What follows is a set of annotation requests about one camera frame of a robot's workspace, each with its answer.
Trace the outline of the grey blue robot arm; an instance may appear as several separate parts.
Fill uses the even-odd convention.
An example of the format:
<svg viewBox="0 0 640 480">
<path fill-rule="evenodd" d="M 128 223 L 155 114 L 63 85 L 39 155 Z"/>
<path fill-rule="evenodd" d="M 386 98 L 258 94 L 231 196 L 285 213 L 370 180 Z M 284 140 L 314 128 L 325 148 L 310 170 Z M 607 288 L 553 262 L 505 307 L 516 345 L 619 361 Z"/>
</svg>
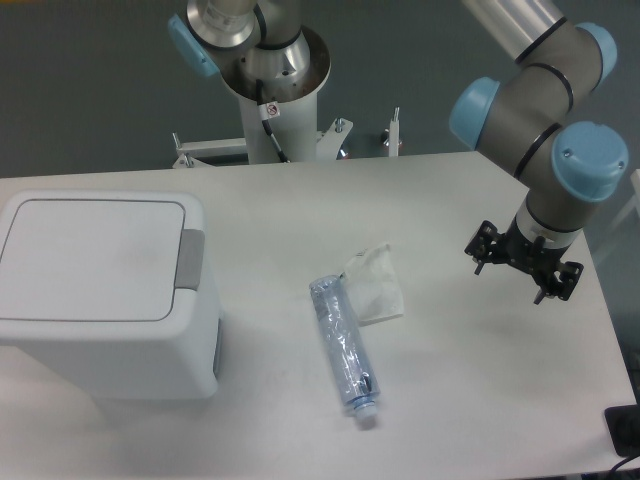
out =
<svg viewBox="0 0 640 480">
<path fill-rule="evenodd" d="M 573 24 L 550 1 L 471 1 L 469 11 L 519 67 L 507 83 L 483 77 L 456 101 L 451 132 L 526 186 L 509 228 L 480 225 L 466 247 L 478 266 L 530 276 L 538 298 L 570 298 L 583 271 L 564 253 L 616 190 L 628 148 L 611 128 L 564 124 L 611 73 L 617 47 L 592 23 Z M 347 126 L 317 129 L 317 94 L 330 72 L 326 44 L 296 1 L 191 1 L 168 32 L 185 62 L 220 75 L 239 102 L 252 163 L 334 161 Z"/>
</svg>

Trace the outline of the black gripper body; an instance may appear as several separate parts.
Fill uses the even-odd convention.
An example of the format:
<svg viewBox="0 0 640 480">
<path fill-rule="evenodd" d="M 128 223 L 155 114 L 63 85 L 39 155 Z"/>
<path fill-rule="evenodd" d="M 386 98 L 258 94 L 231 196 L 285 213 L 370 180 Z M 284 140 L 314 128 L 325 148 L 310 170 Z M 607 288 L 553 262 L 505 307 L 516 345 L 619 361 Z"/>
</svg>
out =
<svg viewBox="0 0 640 480">
<path fill-rule="evenodd" d="M 545 238 L 541 236 L 529 240 L 512 223 L 504 234 L 508 264 L 529 275 L 537 273 L 550 275 L 558 270 L 562 249 L 545 247 Z"/>
</svg>

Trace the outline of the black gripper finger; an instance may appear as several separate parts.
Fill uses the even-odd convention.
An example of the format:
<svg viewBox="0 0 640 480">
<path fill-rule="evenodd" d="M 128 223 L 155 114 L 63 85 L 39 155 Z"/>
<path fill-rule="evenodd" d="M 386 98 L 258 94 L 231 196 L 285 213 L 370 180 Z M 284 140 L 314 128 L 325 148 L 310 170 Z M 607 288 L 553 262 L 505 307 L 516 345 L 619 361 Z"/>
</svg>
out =
<svg viewBox="0 0 640 480">
<path fill-rule="evenodd" d="M 464 249 L 476 264 L 474 274 L 479 275 L 486 264 L 505 263 L 505 236 L 488 220 L 484 220 Z"/>
<path fill-rule="evenodd" d="M 539 287 L 534 298 L 534 304 L 539 305 L 546 298 L 559 298 L 567 301 L 577 286 L 584 265 L 579 262 L 557 261 L 537 267 L 532 272 L 532 278 Z"/>
</svg>

